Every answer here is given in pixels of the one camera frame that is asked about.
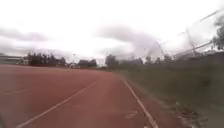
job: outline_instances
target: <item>metal fence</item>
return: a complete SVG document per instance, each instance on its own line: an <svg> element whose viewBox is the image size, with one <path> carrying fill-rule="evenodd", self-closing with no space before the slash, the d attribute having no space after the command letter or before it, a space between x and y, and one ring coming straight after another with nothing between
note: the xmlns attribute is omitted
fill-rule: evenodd
<svg viewBox="0 0 224 128"><path fill-rule="evenodd" d="M199 53L215 53L217 50L213 47L211 39L217 31L215 22L218 17L223 15L224 10L220 9L203 17L175 38L163 43L155 43L154 47L149 49L148 55L154 58L163 58L167 54L173 58L179 58L182 56L195 57Z"/></svg>

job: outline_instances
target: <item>sky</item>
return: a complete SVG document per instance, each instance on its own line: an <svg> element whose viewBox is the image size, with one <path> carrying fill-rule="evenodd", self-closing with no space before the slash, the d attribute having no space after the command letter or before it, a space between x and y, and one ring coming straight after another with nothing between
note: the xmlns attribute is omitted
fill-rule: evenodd
<svg viewBox="0 0 224 128"><path fill-rule="evenodd" d="M0 0L0 52L53 52L73 60L144 56L156 42L222 6L221 0ZM178 42L167 50L180 47Z"/></svg>

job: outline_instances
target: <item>running track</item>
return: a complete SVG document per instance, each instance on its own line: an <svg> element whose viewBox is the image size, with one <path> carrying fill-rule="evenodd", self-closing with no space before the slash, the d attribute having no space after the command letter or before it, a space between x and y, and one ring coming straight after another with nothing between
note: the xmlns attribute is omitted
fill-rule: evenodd
<svg viewBox="0 0 224 128"><path fill-rule="evenodd" d="M0 65L0 125L4 128L176 125L172 120L155 120L146 107L132 87L113 73Z"/></svg>

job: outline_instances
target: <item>grass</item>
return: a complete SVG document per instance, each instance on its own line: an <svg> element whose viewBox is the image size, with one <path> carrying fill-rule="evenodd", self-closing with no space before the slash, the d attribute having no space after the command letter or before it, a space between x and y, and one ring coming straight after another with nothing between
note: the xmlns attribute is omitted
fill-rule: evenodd
<svg viewBox="0 0 224 128"><path fill-rule="evenodd" d="M217 123L220 128L224 126L223 63L186 61L132 68L123 73L166 104L178 104L206 116L207 128Z"/></svg>

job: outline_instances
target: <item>treeline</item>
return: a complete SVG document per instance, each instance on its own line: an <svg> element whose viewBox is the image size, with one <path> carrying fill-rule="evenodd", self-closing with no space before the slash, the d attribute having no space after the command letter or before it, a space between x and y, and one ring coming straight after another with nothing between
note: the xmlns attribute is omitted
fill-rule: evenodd
<svg viewBox="0 0 224 128"><path fill-rule="evenodd" d="M28 65L30 66L66 66L66 60L64 57L56 58L54 55L42 54L42 53L28 53L27 55Z"/></svg>
<svg viewBox="0 0 224 128"><path fill-rule="evenodd" d="M94 67L97 67L97 62L95 59L92 59L90 61L88 60L80 60L78 62L78 66L80 68L94 68Z"/></svg>
<svg viewBox="0 0 224 128"><path fill-rule="evenodd" d="M108 55L105 59L105 65L110 69L117 68L134 68L134 67L143 67L152 64L160 64L172 62L172 58L169 55L165 55L164 59L160 59L159 57L152 61L151 57L146 57L145 63L141 58L132 58L132 59L117 59L114 55Z"/></svg>

